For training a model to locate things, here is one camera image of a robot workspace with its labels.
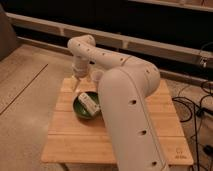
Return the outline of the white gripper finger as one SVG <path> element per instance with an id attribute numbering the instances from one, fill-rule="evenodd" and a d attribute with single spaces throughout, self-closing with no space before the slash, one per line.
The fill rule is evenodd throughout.
<path id="1" fill-rule="evenodd" d="M 76 78 L 76 77 L 73 77 L 73 92 L 76 91 L 76 89 L 78 88 L 80 84 L 80 79 L 79 78 Z"/>

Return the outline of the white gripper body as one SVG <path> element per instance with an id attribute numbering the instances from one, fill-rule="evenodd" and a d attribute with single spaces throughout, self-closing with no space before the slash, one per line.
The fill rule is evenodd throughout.
<path id="1" fill-rule="evenodd" d="M 84 58 L 75 57 L 72 64 L 74 76 L 84 78 L 89 73 L 89 61 Z"/>

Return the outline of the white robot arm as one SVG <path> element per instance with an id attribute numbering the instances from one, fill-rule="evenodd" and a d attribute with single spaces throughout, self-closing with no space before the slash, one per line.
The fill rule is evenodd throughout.
<path id="1" fill-rule="evenodd" d="M 158 68 L 143 59 L 98 48 L 91 35 L 67 43 L 76 77 L 88 75 L 89 63 L 106 69 L 98 83 L 103 120 L 119 171 L 170 171 L 145 98 L 160 84 Z"/>

